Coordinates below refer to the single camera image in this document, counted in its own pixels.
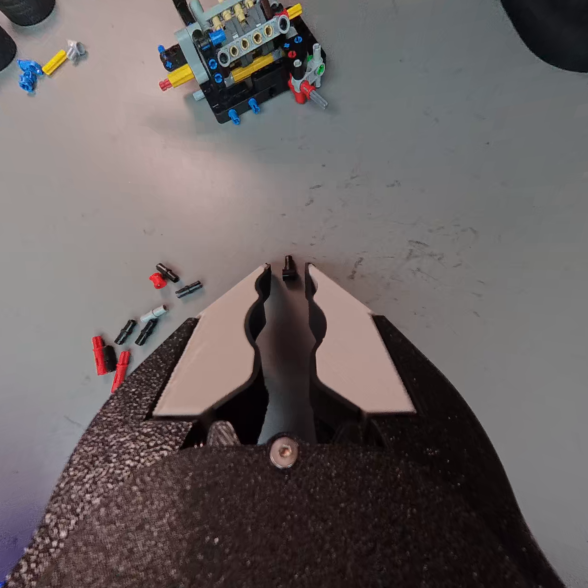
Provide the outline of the blue toy brick connector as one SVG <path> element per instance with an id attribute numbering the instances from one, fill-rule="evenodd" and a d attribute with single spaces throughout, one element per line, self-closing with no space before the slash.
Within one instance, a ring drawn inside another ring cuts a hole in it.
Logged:
<path id="1" fill-rule="evenodd" d="M 19 87 L 27 94 L 34 95 L 38 78 L 45 75 L 42 66 L 38 62 L 28 59 L 18 59 L 17 63 L 21 70 Z"/>

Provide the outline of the wide black rubber tire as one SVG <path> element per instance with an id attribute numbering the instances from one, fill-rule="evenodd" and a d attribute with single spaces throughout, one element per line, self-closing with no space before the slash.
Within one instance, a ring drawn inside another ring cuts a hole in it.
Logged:
<path id="1" fill-rule="evenodd" d="M 56 1 L 1 1 L 1 13 L 18 26 L 41 23 L 52 13 Z"/>
<path id="2" fill-rule="evenodd" d="M 0 71 L 5 70 L 15 59 L 17 45 L 11 35 L 0 27 Z"/>

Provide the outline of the yellow toy brick axle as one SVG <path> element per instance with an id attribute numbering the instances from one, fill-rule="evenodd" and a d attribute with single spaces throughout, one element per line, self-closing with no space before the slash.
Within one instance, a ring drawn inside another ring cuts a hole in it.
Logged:
<path id="1" fill-rule="evenodd" d="M 42 66 L 42 72 L 45 76 L 50 77 L 58 68 L 68 60 L 66 50 L 58 51 L 47 63 Z"/>

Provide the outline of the grey desk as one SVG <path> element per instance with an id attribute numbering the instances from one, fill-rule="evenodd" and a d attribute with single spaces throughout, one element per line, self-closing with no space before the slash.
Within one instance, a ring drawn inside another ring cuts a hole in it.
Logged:
<path id="1" fill-rule="evenodd" d="M 194 83 L 160 90 L 172 1 L 1 15 L 20 58 L 87 50 L 34 95 L 1 72 L 1 579 L 109 397 L 92 336 L 155 306 L 132 366 L 270 263 L 262 439 L 312 438 L 313 262 L 456 386 L 553 567 L 587 586 L 587 75 L 536 59 L 497 1 L 302 4 L 328 108 L 285 93 L 239 126 Z M 156 290 L 157 263 L 202 289 Z"/>

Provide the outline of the toy brick engine assembly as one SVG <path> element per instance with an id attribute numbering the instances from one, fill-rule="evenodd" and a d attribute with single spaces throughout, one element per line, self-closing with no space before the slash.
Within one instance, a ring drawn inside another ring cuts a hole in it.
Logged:
<path id="1" fill-rule="evenodd" d="M 305 24 L 299 1 L 174 1 L 184 27 L 176 43 L 158 46 L 167 76 L 163 92 L 196 82 L 195 100 L 205 100 L 218 123 L 240 124 L 247 111 L 289 92 L 297 104 L 322 109 L 319 93 L 326 53 Z"/>

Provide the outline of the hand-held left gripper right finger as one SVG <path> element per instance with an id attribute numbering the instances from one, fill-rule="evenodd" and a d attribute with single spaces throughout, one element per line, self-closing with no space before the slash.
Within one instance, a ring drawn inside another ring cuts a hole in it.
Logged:
<path id="1" fill-rule="evenodd" d="M 373 312 L 312 263 L 305 286 L 317 391 L 363 415 L 416 414 Z"/>

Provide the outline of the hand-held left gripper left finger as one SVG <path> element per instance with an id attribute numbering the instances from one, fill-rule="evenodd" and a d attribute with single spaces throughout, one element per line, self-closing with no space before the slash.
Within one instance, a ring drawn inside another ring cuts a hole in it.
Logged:
<path id="1" fill-rule="evenodd" d="M 154 418 L 203 416 L 254 381 L 261 366 L 256 341 L 266 325 L 271 275 L 270 264 L 262 264 L 198 314 L 155 404 Z"/>

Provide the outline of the group of small toy pins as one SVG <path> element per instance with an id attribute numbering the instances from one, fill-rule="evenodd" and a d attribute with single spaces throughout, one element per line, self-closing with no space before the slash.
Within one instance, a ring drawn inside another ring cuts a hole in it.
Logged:
<path id="1" fill-rule="evenodd" d="M 177 272 L 164 263 L 157 263 L 153 273 L 155 272 L 160 272 L 167 281 L 166 287 L 160 290 L 165 290 L 169 285 L 178 285 L 173 293 L 177 299 L 191 296 L 203 287 L 200 280 L 193 282 L 182 280 Z M 92 337 L 92 356 L 96 375 L 99 377 L 112 375 L 111 395 L 117 392 L 126 379 L 132 360 L 131 346 L 143 347 L 169 310 L 169 303 L 164 302 L 139 317 L 131 317 L 112 342 L 108 342 L 101 334 Z"/>

